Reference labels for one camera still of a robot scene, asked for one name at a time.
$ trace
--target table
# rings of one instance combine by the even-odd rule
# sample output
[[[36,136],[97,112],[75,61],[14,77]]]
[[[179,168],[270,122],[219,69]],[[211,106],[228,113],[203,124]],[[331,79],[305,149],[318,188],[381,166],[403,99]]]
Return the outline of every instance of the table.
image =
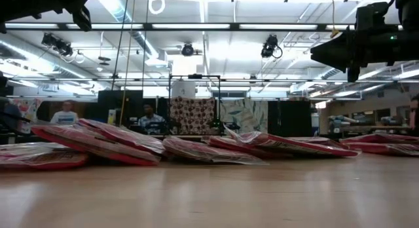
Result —
[[[2,228],[413,228],[419,159],[0,172]]]

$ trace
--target man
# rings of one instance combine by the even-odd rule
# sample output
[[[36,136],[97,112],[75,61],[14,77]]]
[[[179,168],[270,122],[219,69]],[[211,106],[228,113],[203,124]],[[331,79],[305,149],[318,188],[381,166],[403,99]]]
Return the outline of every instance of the man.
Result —
[[[56,112],[51,119],[55,124],[75,124],[79,121],[77,113],[71,111],[73,104],[70,101],[63,102],[63,111]]]
[[[164,118],[155,114],[153,107],[149,104],[144,105],[144,114],[145,116],[139,119],[138,125],[148,134],[160,134],[160,127],[162,125],[156,124],[156,126],[153,126],[153,123],[164,123]]]
[[[22,114],[20,113],[19,107],[10,103],[8,100],[1,101],[2,104],[4,104],[4,112],[8,113],[10,115],[16,116],[16,117],[22,117]],[[22,121],[18,119],[14,119],[12,117],[2,115],[1,116],[3,122],[10,127],[11,129],[21,131],[22,129]]]
[[[410,101],[410,127],[412,136],[419,136],[419,94]]]

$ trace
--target leaf-patterned backdrop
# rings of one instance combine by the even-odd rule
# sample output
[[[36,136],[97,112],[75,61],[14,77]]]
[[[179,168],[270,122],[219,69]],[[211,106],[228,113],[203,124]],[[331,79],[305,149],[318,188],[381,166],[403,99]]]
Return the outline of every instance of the leaf-patterned backdrop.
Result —
[[[268,102],[243,100],[221,100],[220,120],[236,123],[239,133],[253,131],[268,132]]]

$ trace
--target plastic-wrapped package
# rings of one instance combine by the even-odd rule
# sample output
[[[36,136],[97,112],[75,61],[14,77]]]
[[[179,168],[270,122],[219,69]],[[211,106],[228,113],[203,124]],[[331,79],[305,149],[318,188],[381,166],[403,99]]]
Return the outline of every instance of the plastic-wrapped package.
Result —
[[[144,150],[157,155],[163,154],[164,147],[161,140],[151,136],[146,136],[128,129],[119,128],[110,124],[98,121],[80,119],[79,124],[86,126],[89,130],[93,130],[106,138],[128,145],[130,147]]]
[[[82,126],[35,125],[32,126],[32,131],[46,140],[60,143],[77,151],[90,152],[128,164],[150,166],[158,164],[160,160],[159,157],[148,152],[108,140]]]
[[[260,159],[282,159],[286,157],[292,157],[292,155],[287,154],[287,153],[268,152],[263,149],[259,149],[256,146],[245,145],[245,144],[237,142],[236,140],[225,138],[225,137],[220,137],[220,136],[203,137],[202,140],[212,147],[218,147],[221,149],[228,149],[231,151],[248,153]]]
[[[247,153],[230,151],[210,147],[204,143],[181,140],[170,137],[163,140],[166,151],[179,157],[194,159],[203,162],[228,162],[248,165],[266,165],[261,159]]]
[[[63,170],[86,164],[87,154],[58,143],[0,145],[0,167]]]
[[[349,149],[348,146],[344,145],[343,143],[336,142],[334,140],[323,138],[323,137],[288,137],[287,139],[290,140],[297,140],[300,142],[306,142],[306,143],[316,143],[331,147],[338,147],[342,149]]]
[[[415,156],[419,157],[419,145],[402,143],[348,143],[350,150],[380,155]]]
[[[336,157],[354,157],[359,153],[339,147],[300,142],[262,132],[236,134],[227,129],[228,133],[237,141],[244,144],[256,145],[275,152],[292,153],[296,155],[323,155]]]
[[[406,143],[419,144],[419,137],[375,133],[340,140],[341,143]]]

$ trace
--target white shirt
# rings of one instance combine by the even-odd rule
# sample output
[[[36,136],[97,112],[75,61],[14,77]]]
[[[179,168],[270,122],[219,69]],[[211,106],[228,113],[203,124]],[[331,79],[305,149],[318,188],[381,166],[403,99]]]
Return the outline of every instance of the white shirt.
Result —
[[[77,116],[77,113],[72,111],[56,112],[51,119],[51,123],[56,124],[75,124],[77,121],[79,121],[79,117]]]

